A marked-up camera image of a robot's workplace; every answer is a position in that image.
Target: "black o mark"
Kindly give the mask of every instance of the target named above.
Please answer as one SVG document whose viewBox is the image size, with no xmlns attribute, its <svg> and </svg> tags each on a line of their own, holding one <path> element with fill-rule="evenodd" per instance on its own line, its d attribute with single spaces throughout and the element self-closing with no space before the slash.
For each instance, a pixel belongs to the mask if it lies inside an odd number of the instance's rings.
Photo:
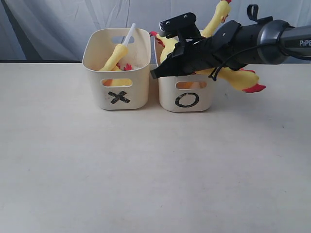
<svg viewBox="0 0 311 233">
<path fill-rule="evenodd" d="M 195 100 L 192 104 L 189 104 L 189 105 L 183 105 L 183 104 L 180 104 L 179 101 L 184 97 L 184 96 L 187 96 L 187 95 L 193 95 L 195 96 Z M 180 96 L 178 96 L 175 100 L 175 104 L 178 106 L 178 107 L 181 107 L 181 108 L 191 108 L 193 106 L 196 106 L 197 103 L 199 102 L 200 98 L 198 96 L 198 94 L 196 93 L 193 93 L 193 92 L 186 92 Z"/>
<path fill-rule="evenodd" d="M 111 101 L 112 104 L 115 104 L 119 100 L 123 101 L 124 103 L 129 103 L 130 102 L 129 99 L 124 97 L 127 94 L 125 91 L 121 91 L 118 94 L 109 91 L 108 94 L 114 97 L 114 99 Z"/>
</svg>

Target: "black x mark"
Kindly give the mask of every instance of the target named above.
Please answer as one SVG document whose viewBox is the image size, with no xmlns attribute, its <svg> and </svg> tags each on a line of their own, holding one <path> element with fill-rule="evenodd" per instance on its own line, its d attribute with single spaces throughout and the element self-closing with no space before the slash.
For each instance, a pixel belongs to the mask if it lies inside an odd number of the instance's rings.
<svg viewBox="0 0 311 233">
<path fill-rule="evenodd" d="M 118 93 L 118 94 L 109 91 L 108 94 L 114 97 L 114 99 L 111 101 L 112 104 L 118 102 L 119 100 L 121 100 L 121 101 L 123 101 L 123 102 L 125 102 L 125 103 L 129 103 L 129 102 L 130 102 L 129 99 L 127 99 L 127 98 L 124 97 L 124 95 L 127 94 L 125 91 L 121 91 L 121 92 Z"/>
</svg>

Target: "basket handle hole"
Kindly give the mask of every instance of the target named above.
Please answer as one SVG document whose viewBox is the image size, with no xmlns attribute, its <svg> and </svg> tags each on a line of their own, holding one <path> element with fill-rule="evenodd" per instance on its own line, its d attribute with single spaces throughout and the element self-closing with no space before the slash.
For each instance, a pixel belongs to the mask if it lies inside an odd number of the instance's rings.
<svg viewBox="0 0 311 233">
<path fill-rule="evenodd" d="M 204 89 L 207 83 L 204 81 L 193 81 L 193 82 L 177 82 L 176 88 L 179 90 L 195 90 Z"/>
<path fill-rule="evenodd" d="M 113 36 L 111 38 L 111 41 L 113 44 L 122 44 L 123 41 L 125 40 L 126 36 L 123 35 L 117 35 L 117 36 Z M 134 37 L 131 36 L 130 40 L 129 40 L 129 44 L 133 44 L 135 41 Z"/>
<path fill-rule="evenodd" d="M 133 84 L 131 79 L 103 79 L 102 85 L 107 87 L 125 87 Z"/>
</svg>

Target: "white table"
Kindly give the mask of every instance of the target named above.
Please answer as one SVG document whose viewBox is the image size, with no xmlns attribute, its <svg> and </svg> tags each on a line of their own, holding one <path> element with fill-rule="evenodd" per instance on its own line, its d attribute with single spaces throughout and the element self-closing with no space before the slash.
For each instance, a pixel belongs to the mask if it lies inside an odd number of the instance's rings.
<svg viewBox="0 0 311 233">
<path fill-rule="evenodd" d="M 0 64 L 1 233 L 310 233 L 311 66 L 203 113 L 93 102 L 81 64 Z"/>
</svg>

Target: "white plastic basket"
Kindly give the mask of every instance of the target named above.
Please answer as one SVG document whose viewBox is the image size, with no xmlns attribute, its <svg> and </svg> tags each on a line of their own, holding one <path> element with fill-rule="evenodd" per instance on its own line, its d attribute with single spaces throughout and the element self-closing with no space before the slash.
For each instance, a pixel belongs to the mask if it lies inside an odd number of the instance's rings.
<svg viewBox="0 0 311 233">
<path fill-rule="evenodd" d="M 129 63 L 134 70 L 99 71 L 111 56 L 116 43 L 114 37 L 126 36 L 129 28 L 108 28 L 96 31 L 90 37 L 82 64 L 99 107 L 106 110 L 138 109 L 148 101 L 149 73 L 151 59 L 150 35 L 143 29 L 135 29 L 133 43 L 128 44 L 129 52 L 122 63 Z M 103 80 L 130 79 L 129 86 L 104 86 Z"/>
<path fill-rule="evenodd" d="M 154 40 L 155 59 L 157 66 L 160 64 L 160 56 L 163 46 Z M 180 82 L 205 83 L 204 88 L 179 89 Z M 215 82 L 208 75 L 189 75 L 178 77 L 161 77 L 158 79 L 159 97 L 161 106 L 171 112 L 200 112 L 212 105 Z"/>
</svg>

